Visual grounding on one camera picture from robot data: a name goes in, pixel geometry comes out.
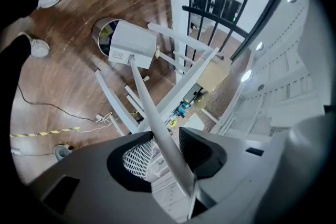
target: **person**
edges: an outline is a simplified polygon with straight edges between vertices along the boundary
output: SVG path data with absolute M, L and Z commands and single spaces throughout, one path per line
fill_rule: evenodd
M 29 16 L 34 10 L 40 8 L 49 8 L 56 5 L 60 0 L 8 0 L 6 9 L 8 13 L 2 13 L 0 23 L 0 30 L 18 20 L 19 18 Z M 24 186 L 16 173 L 10 149 L 10 120 L 13 101 L 16 93 L 17 84 L 20 78 L 22 66 L 30 55 L 33 57 L 44 57 L 49 54 L 49 45 L 41 40 L 33 38 L 25 32 L 21 32 L 12 41 L 12 43 L 0 53 L 0 72 L 1 81 L 3 82 L 2 94 L 4 96 L 2 101 L 3 116 L 0 120 L 3 131 L 2 145 L 2 160 L 9 165 L 6 170 L 6 178 L 4 186 L 12 186 L 11 194 L 6 195 L 8 204 L 15 204 L 17 197 L 20 197 L 20 202 L 24 205 L 36 207 L 42 219 L 48 219 L 48 223 L 55 222 L 50 216 L 50 213 L 45 211 L 45 206 L 35 200 L 31 195 L 29 189 Z M 28 219 L 34 217 L 34 213 L 26 207 L 21 213 Z

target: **mesh vent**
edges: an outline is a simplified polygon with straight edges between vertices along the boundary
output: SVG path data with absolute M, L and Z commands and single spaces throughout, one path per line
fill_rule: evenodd
M 180 150 L 191 171 L 211 158 L 212 150 L 208 145 L 195 139 L 180 128 Z
M 153 140 L 137 145 L 122 156 L 124 167 L 133 175 L 146 180 L 148 164 L 153 154 Z

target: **wooden floor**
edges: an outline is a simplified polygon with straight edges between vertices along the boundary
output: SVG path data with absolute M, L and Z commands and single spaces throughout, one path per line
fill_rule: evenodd
M 129 111 L 133 107 L 126 100 L 124 86 L 135 90 L 130 67 L 110 65 L 100 53 L 91 38 L 91 28 L 102 17 L 121 18 L 146 27 L 154 22 L 171 27 L 170 0 L 61 0 L 50 9 L 41 9 L 11 25 L 2 39 L 2 48 L 7 46 L 20 31 L 27 31 L 47 41 L 50 55 L 43 59 L 30 57 L 25 63 L 19 85 L 25 98 L 30 102 L 55 104 L 71 114 L 95 119 L 100 113 L 112 110 L 100 89 L 95 74 L 101 69 L 106 82 Z M 169 39 L 158 37 L 161 50 L 172 51 Z M 150 70 L 142 70 L 142 75 L 150 76 L 146 86 L 155 103 L 158 103 L 175 83 L 172 66 L 163 60 L 154 60 Z M 36 133 L 80 126 L 81 130 L 91 130 L 102 125 L 70 117 L 56 108 L 30 105 L 24 102 L 17 91 L 12 111 L 11 132 Z M 57 144 L 83 147 L 118 137 L 110 126 L 99 132 L 78 133 L 71 131 L 39 137 L 12 138 L 12 148 L 26 155 L 51 154 Z M 24 182 L 31 181 L 44 169 L 54 163 L 52 155 L 40 157 L 14 157 L 20 176 Z

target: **yellow and black striped tape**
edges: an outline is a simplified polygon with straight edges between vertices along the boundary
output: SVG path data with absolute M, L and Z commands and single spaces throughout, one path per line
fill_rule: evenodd
M 62 130 L 57 130 L 57 131 L 50 131 L 50 132 L 40 132 L 37 134 L 10 134 L 10 137 L 34 137 L 34 136 L 45 136 L 48 134 L 58 134 L 62 132 L 69 132 L 71 130 L 79 130 L 80 127 L 74 127 L 74 128 L 69 128 L 69 129 L 62 129 Z

